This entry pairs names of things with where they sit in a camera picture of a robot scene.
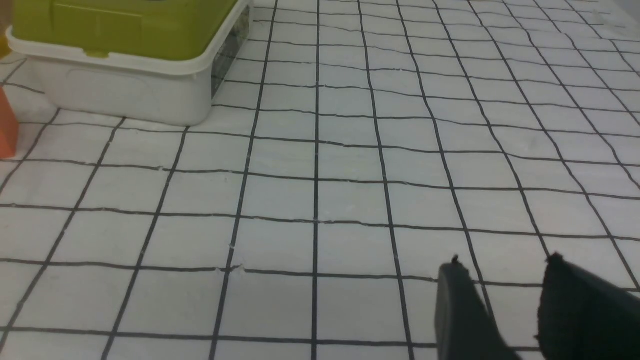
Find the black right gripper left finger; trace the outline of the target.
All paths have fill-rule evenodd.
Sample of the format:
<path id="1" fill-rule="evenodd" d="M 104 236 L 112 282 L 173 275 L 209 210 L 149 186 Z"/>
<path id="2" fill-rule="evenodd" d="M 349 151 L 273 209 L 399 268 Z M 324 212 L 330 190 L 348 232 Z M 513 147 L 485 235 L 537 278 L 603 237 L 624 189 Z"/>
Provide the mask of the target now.
<path id="1" fill-rule="evenodd" d="M 439 360 L 520 358 L 501 337 L 458 256 L 439 267 L 434 330 Z"/>

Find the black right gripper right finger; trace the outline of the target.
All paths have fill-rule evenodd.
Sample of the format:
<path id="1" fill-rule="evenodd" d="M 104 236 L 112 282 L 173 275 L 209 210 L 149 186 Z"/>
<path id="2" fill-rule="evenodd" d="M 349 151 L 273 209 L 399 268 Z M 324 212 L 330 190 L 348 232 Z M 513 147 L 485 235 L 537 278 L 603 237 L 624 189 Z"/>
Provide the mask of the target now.
<path id="1" fill-rule="evenodd" d="M 640 357 L 639 298 L 559 253 L 547 259 L 537 319 L 547 360 Z"/>

